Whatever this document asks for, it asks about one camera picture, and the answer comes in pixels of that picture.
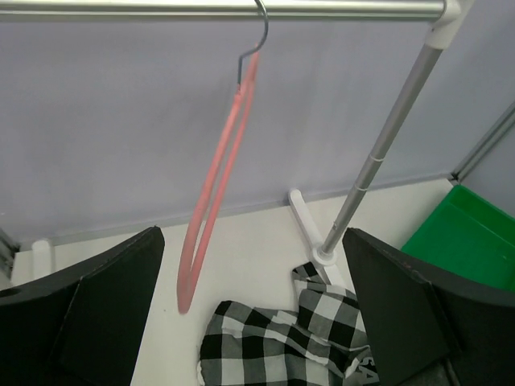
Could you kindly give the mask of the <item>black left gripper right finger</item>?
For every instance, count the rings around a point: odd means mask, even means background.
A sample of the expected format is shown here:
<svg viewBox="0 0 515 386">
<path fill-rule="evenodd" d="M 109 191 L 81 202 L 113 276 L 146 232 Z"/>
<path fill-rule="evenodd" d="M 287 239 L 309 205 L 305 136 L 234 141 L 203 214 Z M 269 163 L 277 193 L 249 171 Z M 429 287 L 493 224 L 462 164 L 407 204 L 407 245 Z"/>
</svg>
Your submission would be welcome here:
<svg viewBox="0 0 515 386">
<path fill-rule="evenodd" d="M 383 385 L 512 385 L 514 294 L 358 228 L 343 247 Z"/>
</svg>

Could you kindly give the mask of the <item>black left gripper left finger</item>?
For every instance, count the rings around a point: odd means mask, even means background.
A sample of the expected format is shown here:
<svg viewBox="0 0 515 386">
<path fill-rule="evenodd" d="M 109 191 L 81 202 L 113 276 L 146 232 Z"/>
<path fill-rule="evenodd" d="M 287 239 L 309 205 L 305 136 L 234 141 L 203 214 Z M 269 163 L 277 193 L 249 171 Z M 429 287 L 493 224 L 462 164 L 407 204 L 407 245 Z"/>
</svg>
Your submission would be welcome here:
<svg viewBox="0 0 515 386">
<path fill-rule="evenodd" d="M 3 385 L 130 384 L 165 240 L 154 226 L 1 292 Z"/>
</svg>

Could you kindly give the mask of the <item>black white checked shirt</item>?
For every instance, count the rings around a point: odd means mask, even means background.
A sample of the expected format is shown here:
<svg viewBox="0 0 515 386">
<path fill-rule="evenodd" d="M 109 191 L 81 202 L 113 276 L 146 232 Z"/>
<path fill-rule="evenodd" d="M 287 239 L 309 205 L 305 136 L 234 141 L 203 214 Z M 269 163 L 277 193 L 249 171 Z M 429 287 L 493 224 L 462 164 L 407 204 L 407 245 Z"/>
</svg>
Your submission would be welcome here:
<svg viewBox="0 0 515 386">
<path fill-rule="evenodd" d="M 223 301 L 200 345 L 201 385 L 378 385 L 356 295 L 312 263 L 291 272 L 296 311 Z"/>
</svg>

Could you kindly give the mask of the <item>pink clothes hanger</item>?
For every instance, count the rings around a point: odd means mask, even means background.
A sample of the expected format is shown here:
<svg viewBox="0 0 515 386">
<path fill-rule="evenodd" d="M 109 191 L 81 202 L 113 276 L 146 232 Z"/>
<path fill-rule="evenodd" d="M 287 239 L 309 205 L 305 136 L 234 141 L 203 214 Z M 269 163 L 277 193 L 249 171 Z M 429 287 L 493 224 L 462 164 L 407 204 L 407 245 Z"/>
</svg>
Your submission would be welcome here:
<svg viewBox="0 0 515 386">
<path fill-rule="evenodd" d="M 264 22 L 261 39 L 242 53 L 237 63 L 237 90 L 200 197 L 187 226 L 176 281 L 177 307 L 186 314 L 191 307 L 216 218 L 225 197 L 253 104 L 259 50 L 269 33 L 269 18 L 262 1 L 255 2 Z"/>
</svg>

